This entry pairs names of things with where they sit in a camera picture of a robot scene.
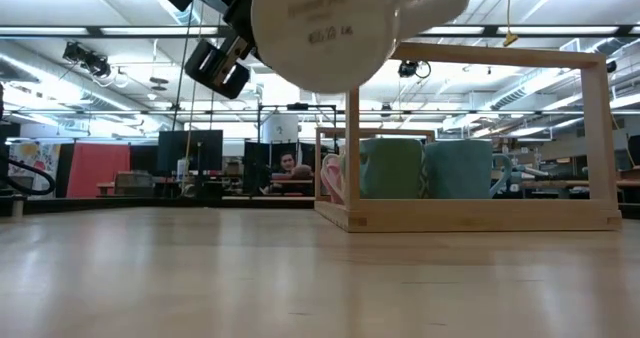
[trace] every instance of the wooden frame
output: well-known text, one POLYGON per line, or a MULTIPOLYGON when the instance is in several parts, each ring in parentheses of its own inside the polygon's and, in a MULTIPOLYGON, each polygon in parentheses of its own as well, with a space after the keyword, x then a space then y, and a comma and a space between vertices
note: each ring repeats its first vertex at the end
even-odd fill
MULTIPOLYGON (((613 134, 602 54, 403 43, 393 59, 580 69, 585 132, 589 138, 590 200, 367 200, 359 187, 359 90, 346 107, 344 205, 320 196, 320 133, 316 131, 315 210, 347 232, 617 230, 613 134)), ((381 134, 412 134, 385 130, 381 134)))

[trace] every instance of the green mug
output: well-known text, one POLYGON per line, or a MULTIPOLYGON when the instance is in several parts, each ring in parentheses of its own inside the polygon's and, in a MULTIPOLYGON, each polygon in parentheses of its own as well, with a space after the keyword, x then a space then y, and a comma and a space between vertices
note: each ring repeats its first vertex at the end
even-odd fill
MULTIPOLYGON (((360 198, 417 199, 424 190, 420 141, 376 138, 360 142, 360 198)), ((345 155, 341 156, 341 174, 345 155)))
POLYGON ((490 199, 511 177, 511 168, 511 159, 493 154, 490 142, 437 142, 425 147, 427 194, 432 199, 490 199), (491 186, 494 159, 502 161, 504 172, 491 186))

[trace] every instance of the pink mug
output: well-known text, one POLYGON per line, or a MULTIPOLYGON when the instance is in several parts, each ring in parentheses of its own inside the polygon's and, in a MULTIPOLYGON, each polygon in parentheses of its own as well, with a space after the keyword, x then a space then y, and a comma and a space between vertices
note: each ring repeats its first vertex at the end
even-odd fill
POLYGON ((327 154, 322 160, 322 169, 320 170, 322 183, 329 190, 331 202, 343 204, 342 193, 342 175, 340 172, 340 157, 335 154, 327 154))

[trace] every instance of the ceiling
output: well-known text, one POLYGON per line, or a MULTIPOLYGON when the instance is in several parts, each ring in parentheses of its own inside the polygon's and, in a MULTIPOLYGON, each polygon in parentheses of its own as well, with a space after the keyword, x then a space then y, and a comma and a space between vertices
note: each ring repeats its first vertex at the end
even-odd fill
MULTIPOLYGON (((640 0, 511 0, 511 22, 513 24, 541 25, 623 25, 638 24, 640 11, 637 2, 640 0)), ((200 3, 193 6, 193 28, 197 32, 200 23, 207 25, 224 25, 220 15, 213 9, 200 3)), ((179 12, 166 0, 0 0, 0 28, 2 26, 159 26, 182 25, 188 21, 188 11, 179 12)), ((486 25, 502 24, 507 21, 507 0, 471 0, 463 14, 451 24, 486 25)), ((439 44, 501 46, 501 38, 415 38, 414 41, 439 44)), ((517 48, 541 48, 557 50, 569 43, 571 38, 522 38, 512 45, 517 48)), ((581 38, 579 43, 586 49, 598 43, 602 38, 581 38)), ((191 109, 194 100, 196 110, 256 109, 257 99, 263 104, 288 104, 298 101, 306 103, 336 104, 344 107, 344 95, 315 95, 300 91, 253 57, 249 57, 245 65, 252 69, 251 84, 238 100, 228 101, 224 97, 213 94, 209 89, 194 84, 186 75, 181 74, 183 57, 189 57, 197 39, 168 39, 161 36, 156 39, 66 39, 50 37, 41 39, 5 39, 0 45, 0 57, 11 56, 14 49, 24 49, 19 61, 34 67, 39 72, 49 74, 49 85, 58 85, 69 81, 79 92, 111 97, 109 109, 131 110, 166 110, 179 100, 182 108, 191 109), (83 47, 108 57, 114 71, 122 74, 107 80, 92 79, 83 69, 69 64, 62 59, 62 52, 67 42, 79 42, 83 47), (154 92, 149 81, 151 77, 164 78, 169 81, 166 91, 154 92), (153 100, 149 94, 157 95, 153 100)), ((633 80, 638 64, 638 46, 634 45, 616 53, 618 70, 615 79, 622 84, 633 80)), ((497 97, 496 92, 522 81, 531 69, 520 67, 489 67, 482 65, 445 64, 431 62, 431 75, 422 80, 418 77, 399 78, 398 62, 387 62, 380 71, 361 87, 361 109, 380 109, 382 103, 392 104, 393 109, 481 109, 487 102, 497 97)), ((426 74, 428 67, 423 66, 420 74, 426 74)), ((549 84, 518 102, 506 105, 502 109, 538 110, 555 101, 579 93, 580 82, 575 75, 567 74, 557 82, 549 80, 549 84)), ((65 107, 65 98, 54 90, 50 94, 49 103, 55 109, 65 107)), ((577 100, 571 105, 578 106, 577 100)), ((171 114, 164 120, 165 127, 171 125, 171 114)), ((394 116, 391 120, 405 121, 407 117, 394 116)), ((447 119, 456 118, 448 115, 422 115, 409 119, 416 125, 420 122, 446 123, 447 119)), ((10 120, 22 122, 21 118, 10 120)), ((255 114, 232 115, 180 115, 178 123, 192 121, 225 121, 244 122, 255 120, 255 114)), ((379 116, 367 116, 363 120, 385 120, 379 116)), ((522 119, 515 121, 514 127, 521 124, 522 119)), ((471 128, 482 129, 487 125, 502 124, 492 119, 472 121, 471 128)))

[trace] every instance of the wooden post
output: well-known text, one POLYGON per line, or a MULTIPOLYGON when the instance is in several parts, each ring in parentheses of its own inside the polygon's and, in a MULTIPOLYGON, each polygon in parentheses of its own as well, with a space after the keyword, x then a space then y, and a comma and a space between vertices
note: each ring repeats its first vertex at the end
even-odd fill
POLYGON ((321 191, 322 177, 320 176, 320 169, 322 167, 322 162, 320 161, 322 159, 321 150, 322 150, 322 142, 320 141, 320 130, 316 129, 316 149, 315 149, 316 164, 314 167, 314 174, 313 174, 313 193, 314 193, 313 195, 316 198, 316 200, 318 200, 322 195, 322 191, 321 191))
POLYGON ((618 198, 613 156, 612 117, 604 55, 597 64, 582 69, 581 77, 591 199, 602 200, 606 202, 606 208, 616 210, 618 198))
POLYGON ((355 210, 360 201, 360 89, 347 94, 346 114, 346 159, 344 205, 355 210))

